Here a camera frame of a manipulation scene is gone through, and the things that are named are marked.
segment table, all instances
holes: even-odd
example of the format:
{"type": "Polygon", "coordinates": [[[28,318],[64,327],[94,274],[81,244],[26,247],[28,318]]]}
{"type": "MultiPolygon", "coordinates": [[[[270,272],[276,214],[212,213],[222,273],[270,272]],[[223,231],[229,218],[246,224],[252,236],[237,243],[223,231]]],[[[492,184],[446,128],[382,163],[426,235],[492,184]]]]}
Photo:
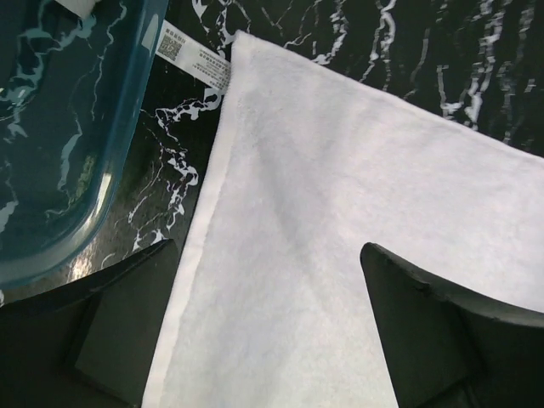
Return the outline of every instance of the table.
{"type": "MultiPolygon", "coordinates": [[[[247,31],[544,156],[544,2],[171,0],[167,20],[228,60],[235,31],[247,31]]],[[[221,101],[217,92],[156,57],[101,230],[70,264],[5,291],[4,302],[92,274],[164,238],[181,248],[221,101]]]]}

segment qr code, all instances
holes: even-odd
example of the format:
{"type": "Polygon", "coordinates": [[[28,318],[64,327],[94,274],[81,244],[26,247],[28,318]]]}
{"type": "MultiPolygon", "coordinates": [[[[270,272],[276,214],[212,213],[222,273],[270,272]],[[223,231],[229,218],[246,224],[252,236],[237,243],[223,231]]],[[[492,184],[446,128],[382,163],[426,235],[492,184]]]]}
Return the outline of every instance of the qr code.
{"type": "Polygon", "coordinates": [[[175,62],[182,45],[181,42],[178,42],[165,34],[162,38],[161,46],[159,47],[159,54],[162,54],[169,60],[175,62]]]}

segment towel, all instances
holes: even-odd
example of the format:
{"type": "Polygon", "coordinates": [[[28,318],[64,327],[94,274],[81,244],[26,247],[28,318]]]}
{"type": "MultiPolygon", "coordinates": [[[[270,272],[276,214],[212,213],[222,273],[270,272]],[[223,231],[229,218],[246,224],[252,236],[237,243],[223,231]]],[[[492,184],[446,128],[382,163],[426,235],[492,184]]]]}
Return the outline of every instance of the towel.
{"type": "Polygon", "coordinates": [[[144,407],[397,406],[363,245],[544,311],[543,192],[541,158],[239,32],[144,407]]]}

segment black marble surface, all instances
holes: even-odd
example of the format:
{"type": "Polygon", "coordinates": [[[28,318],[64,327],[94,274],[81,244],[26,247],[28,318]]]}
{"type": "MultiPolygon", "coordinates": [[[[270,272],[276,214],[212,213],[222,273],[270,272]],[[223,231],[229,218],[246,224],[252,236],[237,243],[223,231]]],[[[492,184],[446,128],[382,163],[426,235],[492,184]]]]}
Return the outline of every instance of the black marble surface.
{"type": "MultiPolygon", "coordinates": [[[[235,31],[250,32],[544,156],[543,1],[170,0],[167,20],[227,59],[235,31]]],[[[91,274],[162,238],[173,238],[181,248],[221,100],[156,57],[103,227],[69,265],[6,291],[5,302],[91,274]]]]}

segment black plastic part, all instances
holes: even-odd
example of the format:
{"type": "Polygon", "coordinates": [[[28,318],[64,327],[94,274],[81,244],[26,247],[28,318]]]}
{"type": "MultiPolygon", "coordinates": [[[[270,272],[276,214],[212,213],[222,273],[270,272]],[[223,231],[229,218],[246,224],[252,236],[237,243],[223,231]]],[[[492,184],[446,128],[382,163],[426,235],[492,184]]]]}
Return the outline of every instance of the black plastic part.
{"type": "Polygon", "coordinates": [[[544,406],[544,314],[376,244],[363,247],[361,265],[399,408],[544,406]]]}
{"type": "Polygon", "coordinates": [[[139,406],[178,262],[162,241],[1,308],[0,406],[139,406]]]}

